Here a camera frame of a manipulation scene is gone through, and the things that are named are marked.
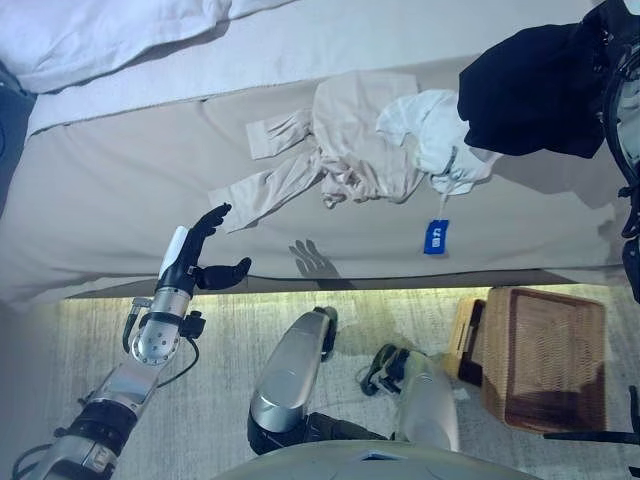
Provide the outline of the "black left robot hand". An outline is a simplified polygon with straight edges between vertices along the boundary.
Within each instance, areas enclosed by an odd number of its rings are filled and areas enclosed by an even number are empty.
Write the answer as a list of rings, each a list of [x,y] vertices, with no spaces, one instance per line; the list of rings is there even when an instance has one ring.
[[[236,265],[199,266],[205,240],[214,235],[232,206],[223,203],[203,215],[190,229],[178,228],[167,249],[155,290],[175,288],[193,297],[201,290],[224,290],[239,284],[249,273],[252,260],[243,258]]]

